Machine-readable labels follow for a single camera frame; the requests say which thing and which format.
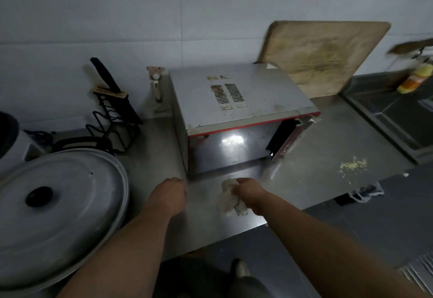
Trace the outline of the person's right hand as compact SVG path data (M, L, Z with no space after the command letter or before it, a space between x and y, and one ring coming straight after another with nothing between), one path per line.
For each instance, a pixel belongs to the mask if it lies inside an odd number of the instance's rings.
M252 178L237 178L237 185L232 193L237 196L248 209L251 209L258 216L263 215L263 208L266 206L270 193L261 184Z

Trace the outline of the person's left hand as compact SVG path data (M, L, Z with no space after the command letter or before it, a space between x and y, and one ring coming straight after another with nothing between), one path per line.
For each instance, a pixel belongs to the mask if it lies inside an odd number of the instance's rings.
M170 217L181 213L187 205L186 182L177 177L159 183L150 194L147 207L163 210Z

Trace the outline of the white cloth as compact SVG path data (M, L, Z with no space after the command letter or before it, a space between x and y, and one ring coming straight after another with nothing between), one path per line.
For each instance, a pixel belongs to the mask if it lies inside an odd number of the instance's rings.
M232 193L232 190L238 184L239 182L236 178L229 178L221 183L222 192L217 202L220 213L230 215L234 211L238 216L246 216L248 214L248 208L244 201Z

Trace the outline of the person's left forearm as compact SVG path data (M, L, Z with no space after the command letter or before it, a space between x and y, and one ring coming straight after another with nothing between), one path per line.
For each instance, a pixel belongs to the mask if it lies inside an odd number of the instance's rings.
M70 279L57 298L152 298L170 219L184 205L148 203Z

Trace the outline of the person's right forearm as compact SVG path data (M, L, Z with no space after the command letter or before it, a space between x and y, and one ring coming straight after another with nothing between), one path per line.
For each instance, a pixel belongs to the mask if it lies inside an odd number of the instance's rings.
M280 197L265 193L260 212L322 298L429 298L393 268Z

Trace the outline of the person's shoe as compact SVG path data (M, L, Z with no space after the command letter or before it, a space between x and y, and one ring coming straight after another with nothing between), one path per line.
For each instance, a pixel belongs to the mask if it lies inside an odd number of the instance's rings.
M234 279L241 279L244 277L250 277L251 273L245 261L236 258L232 261L230 267L230 274Z

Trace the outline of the yellow food crumbs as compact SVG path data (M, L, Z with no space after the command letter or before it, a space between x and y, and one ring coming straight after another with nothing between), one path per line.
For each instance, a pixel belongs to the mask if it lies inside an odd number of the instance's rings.
M359 174L363 171L366 171L368 168L368 162L364 159L358 159L357 157L353 157L350 162L342 162L339 165L338 173L343 177L348 175Z

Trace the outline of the large aluminium pot lid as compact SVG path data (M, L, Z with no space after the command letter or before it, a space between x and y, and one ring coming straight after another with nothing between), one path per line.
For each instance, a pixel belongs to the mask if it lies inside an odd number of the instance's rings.
M121 227L129 203L122 163L76 148L0 177L0 297L44 290L76 272Z

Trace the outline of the white plastic bag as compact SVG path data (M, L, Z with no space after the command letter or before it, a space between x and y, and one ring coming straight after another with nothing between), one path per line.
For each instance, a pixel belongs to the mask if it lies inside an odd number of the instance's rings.
M379 182L361 187L358 190L354 190L348 193L348 196L357 203L367 203L373 197L382 196L385 192Z

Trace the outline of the black kitchen knife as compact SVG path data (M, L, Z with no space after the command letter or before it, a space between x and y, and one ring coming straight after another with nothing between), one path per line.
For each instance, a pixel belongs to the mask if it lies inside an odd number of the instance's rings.
M90 62L95 67L99 76L105 82L107 87L94 86L92 92L98 97L104 97L109 102L115 112L121 117L121 119L129 124L142 125L143 122L138 116L137 112L132 107L129 101L129 95L123 92L114 78L103 65L103 63L96 57L90 58Z

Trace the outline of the large wooden cutting board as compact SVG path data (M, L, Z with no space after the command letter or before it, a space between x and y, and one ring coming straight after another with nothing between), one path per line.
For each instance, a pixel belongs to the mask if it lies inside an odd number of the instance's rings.
M336 95L391 26L382 21L274 21L256 63L278 66L310 99Z

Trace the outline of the white appliance with black top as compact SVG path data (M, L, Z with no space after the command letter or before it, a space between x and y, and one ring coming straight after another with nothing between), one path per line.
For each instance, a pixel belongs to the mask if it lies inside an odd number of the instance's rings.
M0 176L19 164L46 154L46 151L20 128L15 117L0 111Z

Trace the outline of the stainless steel sink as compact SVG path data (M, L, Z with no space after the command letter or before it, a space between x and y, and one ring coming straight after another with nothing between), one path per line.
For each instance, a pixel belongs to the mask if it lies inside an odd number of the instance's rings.
M366 120L416 164L433 162L433 76L400 94L411 70L353 76L340 92Z

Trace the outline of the metal floor drain grate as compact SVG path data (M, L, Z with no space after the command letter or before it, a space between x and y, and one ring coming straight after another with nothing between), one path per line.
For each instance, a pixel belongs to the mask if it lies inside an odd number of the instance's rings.
M419 255L398 267L397 271L433 297L433 251Z

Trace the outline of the white wall socket with plug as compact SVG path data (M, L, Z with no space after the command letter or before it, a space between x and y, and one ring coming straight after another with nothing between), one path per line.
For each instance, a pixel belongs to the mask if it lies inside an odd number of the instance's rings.
M146 70L149 72L150 87L155 101L157 104L162 104L160 81L162 80L165 68L158 66L147 66Z

